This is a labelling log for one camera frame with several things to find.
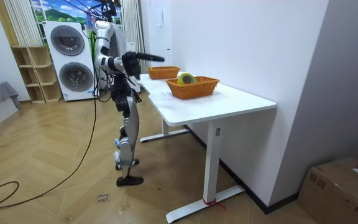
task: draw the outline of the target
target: wooden shelf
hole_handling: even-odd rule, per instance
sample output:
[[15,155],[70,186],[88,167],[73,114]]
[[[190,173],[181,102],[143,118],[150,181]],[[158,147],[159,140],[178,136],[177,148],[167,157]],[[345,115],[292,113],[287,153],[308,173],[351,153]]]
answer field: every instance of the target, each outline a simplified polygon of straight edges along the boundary
[[19,68],[21,66],[30,66],[30,68],[32,67],[30,55],[26,48],[12,48],[12,52]]
[[34,68],[47,68],[47,67],[51,67],[52,66],[52,63],[49,63],[47,65],[36,65],[34,66]]
[[20,68],[20,72],[26,87],[29,87],[27,85],[33,86],[32,84],[34,83],[38,84],[38,79],[33,68]]
[[40,85],[38,83],[29,83],[25,87],[35,87],[35,86],[40,86]]
[[19,68],[32,68],[32,65],[19,65]]
[[45,83],[41,83],[42,86],[49,86],[49,85],[53,85],[55,84],[57,81],[52,81],[52,82],[45,82]]
[[12,46],[32,103],[56,102],[61,97],[48,49],[44,46]]
[[36,48],[36,47],[45,47],[45,46],[19,46],[19,45],[12,45],[12,48]]
[[41,85],[53,85],[57,81],[53,67],[36,68],[35,72]]
[[48,49],[46,47],[28,48],[28,50],[34,67],[52,65],[52,61],[50,60]]
[[60,93],[59,84],[55,82],[53,85],[42,86],[42,91],[45,96],[45,101],[49,102],[56,102],[60,100],[62,94]]
[[39,86],[27,87],[31,103],[45,103],[44,96]]

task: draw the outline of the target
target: washing machine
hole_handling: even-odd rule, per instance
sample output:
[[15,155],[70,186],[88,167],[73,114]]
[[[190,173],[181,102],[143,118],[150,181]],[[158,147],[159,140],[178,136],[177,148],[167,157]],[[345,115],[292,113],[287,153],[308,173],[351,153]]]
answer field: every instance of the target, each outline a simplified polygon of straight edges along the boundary
[[81,24],[44,22],[44,31],[64,100],[93,98],[97,81],[93,73],[90,42]]

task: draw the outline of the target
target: orange basket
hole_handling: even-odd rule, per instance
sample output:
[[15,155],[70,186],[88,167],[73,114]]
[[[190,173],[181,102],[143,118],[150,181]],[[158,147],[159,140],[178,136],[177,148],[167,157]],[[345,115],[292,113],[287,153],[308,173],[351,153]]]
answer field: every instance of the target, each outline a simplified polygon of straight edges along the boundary
[[151,79],[168,79],[176,78],[180,68],[174,66],[151,67],[147,68],[147,73]]
[[172,95],[180,99],[190,99],[201,96],[211,95],[214,91],[216,84],[220,80],[208,77],[195,77],[197,82],[190,84],[177,84],[178,79],[166,80]]

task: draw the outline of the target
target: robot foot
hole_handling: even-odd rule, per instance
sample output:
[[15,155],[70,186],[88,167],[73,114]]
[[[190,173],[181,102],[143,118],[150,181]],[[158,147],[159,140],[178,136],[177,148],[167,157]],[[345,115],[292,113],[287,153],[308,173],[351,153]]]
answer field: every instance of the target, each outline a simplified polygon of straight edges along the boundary
[[[133,164],[132,164],[132,166],[136,166],[137,164],[139,164],[140,163],[140,161],[138,160],[138,159],[135,159],[134,160],[134,162],[133,162]],[[119,167],[117,164],[116,164],[116,170],[121,170],[122,168],[121,167]]]
[[143,177],[133,177],[133,176],[127,176],[125,179],[122,177],[118,177],[117,179],[117,187],[122,186],[133,186],[133,185],[139,185],[143,183]]

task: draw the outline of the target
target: curtain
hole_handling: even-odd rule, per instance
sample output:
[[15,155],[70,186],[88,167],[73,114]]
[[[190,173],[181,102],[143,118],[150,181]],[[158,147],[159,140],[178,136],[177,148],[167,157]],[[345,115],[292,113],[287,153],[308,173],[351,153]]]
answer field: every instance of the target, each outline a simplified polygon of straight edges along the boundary
[[[144,53],[143,33],[140,20],[140,7],[138,0],[123,0],[122,2],[122,28],[127,42],[135,42],[136,51]],[[146,73],[146,63],[140,61],[142,73]]]
[[29,1],[4,0],[20,46],[43,46]]

